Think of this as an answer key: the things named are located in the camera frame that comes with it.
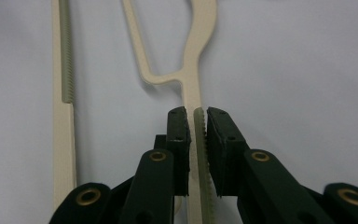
white backdrop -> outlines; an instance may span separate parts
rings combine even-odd
[[[78,181],[114,187],[165,133],[180,88],[140,79],[120,1],[70,4]],[[153,70],[178,69],[190,2],[135,5]],[[51,36],[50,1],[0,1],[0,224],[53,213]],[[204,107],[230,113],[301,184],[358,186],[358,1],[218,0],[200,76]],[[241,223],[234,198],[216,199],[216,215]]]

ridged strip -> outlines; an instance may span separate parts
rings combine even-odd
[[[60,34],[61,34],[61,68],[62,68],[62,101],[74,102],[74,81],[72,74],[71,20],[68,0],[60,2]]]
[[[62,78],[62,58],[70,60],[70,49],[62,49],[62,46],[70,46],[68,43],[62,43],[64,41],[62,41],[61,33],[65,31],[65,29],[62,28],[62,24],[66,24],[66,26],[69,25],[68,14],[61,15],[64,11],[68,11],[68,3],[66,0],[51,0],[53,33],[54,209],[62,203],[68,193],[76,186],[74,107],[73,104],[71,104],[73,101],[73,84],[71,76],[68,76],[68,74],[72,74],[70,63],[64,63],[66,64],[66,71],[70,72]],[[67,22],[61,22],[61,18],[67,20]],[[70,36],[67,35],[65,39],[67,42],[70,41]]]
[[[194,111],[195,131],[197,141],[197,154],[199,159],[200,197],[202,204],[203,223],[214,223],[212,179],[209,173],[206,150],[205,116],[201,107]]]

cream plastic strip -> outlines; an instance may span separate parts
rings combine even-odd
[[[76,186],[74,108],[62,101],[60,0],[52,0],[54,210]]]

gear teeth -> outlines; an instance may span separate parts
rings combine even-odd
[[[213,191],[206,149],[205,116],[201,107],[194,111],[194,120],[196,139],[201,139],[201,141],[197,141],[197,157],[199,160],[202,219],[203,223],[214,224]]]

cream plastic part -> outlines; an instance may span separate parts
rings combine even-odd
[[[187,219],[188,223],[209,223],[202,214],[202,202],[200,191],[200,173],[198,166],[197,139],[195,135],[194,111],[201,107],[199,58],[204,47],[208,43],[215,26],[217,9],[215,0],[192,0],[193,21],[188,35],[183,66],[179,71],[156,76],[152,74],[145,47],[141,38],[138,23],[131,4],[131,0],[123,0],[124,10],[131,33],[132,46],[135,52],[138,68],[143,80],[149,84],[164,84],[178,81],[182,87],[183,104],[187,111],[188,124],[192,142],[190,144],[190,175],[188,180]]]
[[[54,210],[76,186],[74,108],[62,102],[59,0],[52,0]]]

